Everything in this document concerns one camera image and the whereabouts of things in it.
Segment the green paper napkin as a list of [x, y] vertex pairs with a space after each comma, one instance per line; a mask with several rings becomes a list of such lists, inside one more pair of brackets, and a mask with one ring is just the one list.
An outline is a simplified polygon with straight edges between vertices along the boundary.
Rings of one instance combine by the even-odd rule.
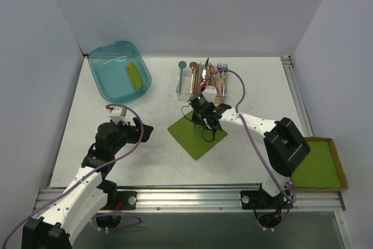
[[217, 131], [213, 138], [212, 131], [208, 131], [200, 125], [196, 127], [195, 138], [192, 137], [192, 131], [193, 123], [184, 117], [168, 127], [171, 136], [194, 160], [200, 159], [228, 135], [225, 131]]

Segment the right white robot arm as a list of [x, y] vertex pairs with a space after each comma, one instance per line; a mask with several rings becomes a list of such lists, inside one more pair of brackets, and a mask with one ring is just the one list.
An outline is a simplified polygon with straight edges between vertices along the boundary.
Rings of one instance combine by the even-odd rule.
[[238, 108], [240, 103], [235, 107], [224, 103], [216, 106], [201, 93], [193, 95], [188, 103], [193, 109], [193, 123], [213, 133], [235, 132], [249, 138], [268, 173], [258, 194], [262, 206], [274, 206], [279, 201], [279, 194], [291, 203], [297, 201], [290, 178], [311, 148], [291, 119], [267, 120], [242, 113]]

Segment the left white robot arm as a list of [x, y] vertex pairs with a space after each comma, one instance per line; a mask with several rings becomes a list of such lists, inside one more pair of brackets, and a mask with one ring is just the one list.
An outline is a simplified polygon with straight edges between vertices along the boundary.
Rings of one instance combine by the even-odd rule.
[[38, 218], [23, 226], [22, 248], [72, 248], [77, 236], [101, 209], [118, 202], [116, 183], [106, 179], [116, 154], [126, 145], [147, 142], [154, 130], [138, 118], [98, 126], [89, 148], [68, 188]]

